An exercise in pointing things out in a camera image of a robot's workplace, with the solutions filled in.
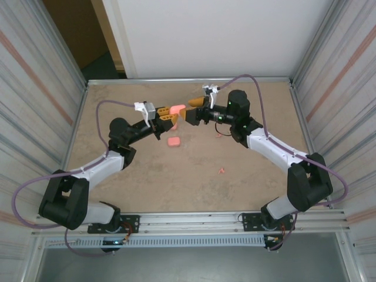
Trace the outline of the aluminium cross frame bar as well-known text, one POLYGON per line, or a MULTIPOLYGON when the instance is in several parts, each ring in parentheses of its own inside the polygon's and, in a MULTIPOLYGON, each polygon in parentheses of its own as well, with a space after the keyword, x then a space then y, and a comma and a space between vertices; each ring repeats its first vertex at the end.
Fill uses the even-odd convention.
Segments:
MULTIPOLYGON (((88 86, 94 85, 151 85, 163 83, 199 83, 201 85, 215 84, 224 85, 232 78, 150 78, 150 79, 91 79, 88 80, 88 86)), ((284 76, 259 76, 255 77, 258 83, 262 82, 287 82, 290 79, 284 76)), ((251 78, 239 78, 237 83, 253 82, 251 78)))

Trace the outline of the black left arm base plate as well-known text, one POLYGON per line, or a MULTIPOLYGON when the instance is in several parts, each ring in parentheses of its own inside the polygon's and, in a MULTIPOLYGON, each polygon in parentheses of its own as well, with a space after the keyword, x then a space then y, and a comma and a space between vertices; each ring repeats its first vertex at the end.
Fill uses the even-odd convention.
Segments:
POLYGON ((89 234, 133 234, 139 232, 140 216, 116 214, 108 224, 92 223, 89 234))

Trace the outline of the white door frame trim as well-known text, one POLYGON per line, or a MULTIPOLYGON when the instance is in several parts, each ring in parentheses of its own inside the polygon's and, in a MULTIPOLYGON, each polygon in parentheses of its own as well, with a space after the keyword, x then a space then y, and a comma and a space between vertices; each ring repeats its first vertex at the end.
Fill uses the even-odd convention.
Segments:
POLYGON ((120 0, 102 0, 102 3, 109 25, 108 29, 110 29, 106 40, 116 70, 124 73, 129 79, 136 79, 139 75, 130 47, 125 20, 122 16, 120 0))

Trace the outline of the aluminium corner post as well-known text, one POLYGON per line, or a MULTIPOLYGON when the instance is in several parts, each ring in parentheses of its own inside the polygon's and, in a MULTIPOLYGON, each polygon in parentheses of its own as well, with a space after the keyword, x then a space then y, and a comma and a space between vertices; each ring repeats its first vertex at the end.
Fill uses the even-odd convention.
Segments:
POLYGON ((59 57, 61 58, 64 66, 67 68, 69 73, 73 76, 74 81, 83 86, 84 89, 87 87, 87 82, 78 67, 78 64, 73 58, 71 51, 69 50, 66 42, 64 41, 61 33, 59 32, 56 24, 54 23, 52 17, 50 16, 47 8, 45 7, 42 0, 36 0, 36 5, 39 8, 42 19, 45 22, 46 28, 48 29, 47 34, 52 41, 54 49, 57 51, 59 57))
POLYGON ((332 0, 328 11, 323 17, 323 21, 317 29, 317 32, 313 36, 306 53, 298 64, 296 70, 290 76, 290 84, 295 87, 302 80, 303 76, 310 67, 312 61, 314 60, 316 54, 321 48, 321 45, 325 41, 326 37, 330 33, 331 28, 335 24, 339 14, 346 6, 346 0, 332 0))

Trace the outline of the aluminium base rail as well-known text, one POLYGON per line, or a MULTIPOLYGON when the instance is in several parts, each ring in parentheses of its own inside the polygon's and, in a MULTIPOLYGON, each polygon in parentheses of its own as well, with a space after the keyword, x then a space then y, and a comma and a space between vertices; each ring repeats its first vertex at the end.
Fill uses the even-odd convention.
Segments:
MULTIPOLYGON (((240 211, 139 213, 138 236, 210 235, 243 233, 238 221, 240 211)), ((312 209, 300 213, 293 231, 297 233, 349 232, 350 225, 342 210, 312 209)), ((282 231, 251 231, 250 234, 287 234, 282 231)))

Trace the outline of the small black electronics box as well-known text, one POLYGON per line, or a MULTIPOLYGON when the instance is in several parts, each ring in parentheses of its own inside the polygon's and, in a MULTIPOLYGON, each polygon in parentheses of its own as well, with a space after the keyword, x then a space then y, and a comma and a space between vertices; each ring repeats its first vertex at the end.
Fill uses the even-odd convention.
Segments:
POLYGON ((283 240, 282 234, 264 235, 264 248, 267 251, 278 251, 283 245, 283 240))
POLYGON ((128 242, 128 239, 107 239, 104 238, 102 241, 101 250, 104 253, 114 254, 116 251, 120 250, 128 242))

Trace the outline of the aluminium side frame bar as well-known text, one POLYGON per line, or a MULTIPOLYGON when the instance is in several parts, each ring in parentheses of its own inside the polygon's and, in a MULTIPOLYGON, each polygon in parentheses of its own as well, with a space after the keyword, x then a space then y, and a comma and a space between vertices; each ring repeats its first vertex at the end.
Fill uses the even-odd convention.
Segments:
POLYGON ((308 151, 309 154, 312 154, 312 153, 316 152, 316 150, 315 150, 314 145, 312 143, 310 132, 309 132, 308 126, 307 126, 307 122, 306 122, 306 119, 303 115, 303 111, 301 110, 300 103, 298 101, 297 91, 295 90, 295 88, 292 85, 290 85, 289 90, 290 90, 291 98, 292 98, 294 108, 296 110, 296 114, 297 114, 297 117, 298 117, 298 122, 300 124, 301 131, 303 133, 303 138, 304 138, 304 141, 305 141, 305 145, 307 147, 307 151, 308 151))
POLYGON ((76 115, 76 119, 75 119, 75 122, 74 122, 73 128, 72 128, 72 134, 70 136, 69 143, 68 143, 68 146, 66 148, 65 157, 64 157, 64 159, 61 163, 61 169, 63 169, 63 170, 66 170, 67 167, 68 167, 68 164, 69 164, 70 156, 71 156, 72 149, 73 149, 73 144, 75 142, 79 123, 80 123, 80 120, 81 120, 81 117, 82 117, 83 108, 85 106, 86 98, 87 98, 87 95, 88 95, 88 90, 89 90, 89 86, 87 85, 86 88, 85 88, 85 91, 83 92, 83 96, 80 100, 80 105, 79 105, 78 112, 77 112, 77 115, 76 115))

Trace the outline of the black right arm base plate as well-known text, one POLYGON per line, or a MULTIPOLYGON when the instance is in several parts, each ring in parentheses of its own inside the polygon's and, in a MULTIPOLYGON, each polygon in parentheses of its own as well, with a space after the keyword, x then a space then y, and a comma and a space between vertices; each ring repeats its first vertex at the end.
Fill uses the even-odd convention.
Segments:
POLYGON ((244 231, 282 231, 290 230, 293 225, 293 216, 287 215, 281 219, 274 219, 261 212, 240 213, 238 221, 243 225, 244 231))

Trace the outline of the brown wooden door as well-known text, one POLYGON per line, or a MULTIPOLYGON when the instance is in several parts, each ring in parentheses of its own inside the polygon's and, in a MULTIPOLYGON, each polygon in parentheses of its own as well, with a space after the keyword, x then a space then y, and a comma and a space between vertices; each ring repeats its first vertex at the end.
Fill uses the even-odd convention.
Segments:
POLYGON ((79 68, 95 62, 116 70, 92 0, 42 0, 79 68))

